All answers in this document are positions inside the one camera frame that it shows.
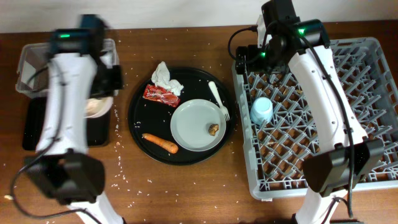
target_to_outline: gray plate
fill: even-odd
[[[218,124],[216,136],[208,133],[210,125]],[[173,113],[170,128],[175,141],[185,149],[202,152],[215,147],[223,138],[226,121],[220,108],[207,100],[190,100]]]

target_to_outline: white napkin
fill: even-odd
[[[155,72],[152,74],[151,80],[155,86],[165,88],[176,96],[180,96],[181,90],[184,88],[177,80],[170,80],[170,72],[164,62],[161,62],[157,66]]]

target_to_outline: fork handle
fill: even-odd
[[[220,95],[218,94],[216,84],[213,81],[210,81],[209,87],[210,87],[211,92],[213,93],[213,96],[216,98],[218,106],[221,108],[223,106],[223,104],[221,103]]]

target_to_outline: wooden table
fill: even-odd
[[[331,39],[352,37],[377,38],[392,73],[398,75],[398,21],[326,23]],[[218,77],[234,96],[231,65],[226,46],[230,35],[241,27],[204,27],[178,29],[118,30],[117,48],[123,66],[125,90],[115,98],[122,118],[117,138],[117,120],[111,118],[110,144],[90,150],[106,167],[106,193],[128,223],[252,223],[290,218],[303,203],[303,197],[254,200],[248,188],[242,150],[241,125],[228,143],[212,158],[192,166],[168,166],[144,154],[133,141],[126,121],[127,106],[137,87],[165,61],[168,66],[191,66]],[[3,198],[9,182],[32,152],[21,147],[25,114],[29,99],[15,91],[17,63],[25,44],[45,42],[49,33],[0,35],[0,217],[1,223],[46,223],[21,215],[11,201]],[[255,44],[255,34],[239,34],[233,49]],[[122,169],[118,166],[121,156]],[[125,180],[118,174],[124,174]],[[22,177],[16,187],[24,207],[36,214],[49,214],[65,209],[47,200]],[[367,223],[394,223],[398,220],[398,189],[355,192],[354,215]],[[347,219],[346,207],[338,206],[333,219]],[[81,223],[76,215],[53,218],[50,223]]]

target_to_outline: white fork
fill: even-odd
[[[213,93],[214,97],[216,98],[218,105],[220,106],[220,110],[221,110],[222,114],[224,115],[225,120],[229,121],[228,109],[221,102],[220,95],[218,94],[216,84],[213,81],[211,81],[211,82],[209,82],[209,87],[210,87],[210,90]]]

